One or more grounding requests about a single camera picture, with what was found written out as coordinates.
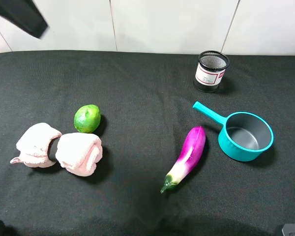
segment towel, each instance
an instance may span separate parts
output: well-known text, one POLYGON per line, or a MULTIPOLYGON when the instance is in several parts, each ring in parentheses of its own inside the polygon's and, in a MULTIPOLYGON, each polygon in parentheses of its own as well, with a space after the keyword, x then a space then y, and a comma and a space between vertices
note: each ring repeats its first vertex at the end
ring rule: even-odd
POLYGON ((77 176, 90 176, 103 156, 102 141, 95 134, 70 133, 60 137, 56 159, 77 176))
POLYGON ((52 139, 59 138, 61 133, 46 123, 38 123, 30 127, 16 144, 20 156, 14 157, 10 163, 24 163, 28 167, 46 168, 55 164, 48 158, 48 147, 52 139))

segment tile grout line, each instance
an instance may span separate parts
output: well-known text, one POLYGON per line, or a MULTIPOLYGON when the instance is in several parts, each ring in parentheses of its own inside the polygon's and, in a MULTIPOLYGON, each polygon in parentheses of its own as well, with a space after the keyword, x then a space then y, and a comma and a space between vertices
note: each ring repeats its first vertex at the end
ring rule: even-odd
POLYGON ((232 24, 233 24, 233 21, 234 21, 234 18, 235 18, 235 15, 236 15, 237 9, 238 9, 238 7, 239 7, 239 3, 240 3, 240 0, 238 0, 237 6, 236 6, 236 8, 235 8, 235 12, 234 12, 234 14, 233 14, 233 17, 232 17, 232 20, 231 20, 230 26, 229 26, 228 31, 227 31, 227 33, 226 33, 226 36, 225 36, 225 39, 224 39, 224 42, 223 42, 223 46, 222 46, 221 52, 223 52, 223 49, 224 49, 224 46, 225 46, 225 43, 226 43, 226 40, 227 40, 228 34, 229 34, 230 30, 231 30, 231 27, 232 27, 232 24))
POLYGON ((116 47, 116 51, 118 52, 117 42, 116 42, 116 34, 115 34, 115 24, 114 24, 113 12, 112 12, 112 3, 111 3, 111 0, 109 0, 109 7, 110 7, 110 15, 111 15, 111 17, 112 17, 112 23, 113 23, 113 31, 114 31, 115 47, 116 47))
POLYGON ((1 35, 1 37, 3 38, 3 40, 5 41, 5 43, 8 45, 9 49, 10 49, 11 51, 13 51, 12 48, 10 47, 10 45, 8 44, 8 42, 5 40, 5 38, 4 38, 4 36, 2 35, 1 32, 0 32, 0 35, 1 35))

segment saucepan handle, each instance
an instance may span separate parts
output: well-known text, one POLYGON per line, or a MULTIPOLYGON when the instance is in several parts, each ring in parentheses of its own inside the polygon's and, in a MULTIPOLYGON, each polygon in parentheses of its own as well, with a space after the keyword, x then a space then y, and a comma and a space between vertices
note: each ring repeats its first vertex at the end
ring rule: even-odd
POLYGON ((227 119, 225 117, 217 114, 216 112, 214 112, 211 109, 207 108, 206 106, 204 106, 200 102, 196 102, 193 105, 192 108, 194 108, 197 111, 203 113, 204 115, 210 117, 212 120, 214 120, 215 122, 219 123, 220 125, 224 125, 226 123, 226 120, 227 119))

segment black mesh cup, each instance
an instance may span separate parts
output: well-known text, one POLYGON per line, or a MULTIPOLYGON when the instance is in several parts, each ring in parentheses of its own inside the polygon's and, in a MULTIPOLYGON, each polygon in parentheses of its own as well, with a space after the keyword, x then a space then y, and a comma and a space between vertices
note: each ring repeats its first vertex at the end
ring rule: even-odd
POLYGON ((230 60, 223 53, 217 51, 205 51, 198 57, 199 64, 194 80, 196 88, 202 92, 214 92, 217 90, 225 69, 230 60))

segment eggplant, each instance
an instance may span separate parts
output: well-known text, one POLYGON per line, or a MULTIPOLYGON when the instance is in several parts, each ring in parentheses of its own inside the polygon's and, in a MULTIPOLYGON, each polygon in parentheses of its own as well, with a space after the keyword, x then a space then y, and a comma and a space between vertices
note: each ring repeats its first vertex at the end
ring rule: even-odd
POLYGON ((192 128, 182 146, 182 151, 172 169, 167 173, 161 193, 173 189, 189 174, 199 162, 206 143, 203 127, 192 128))

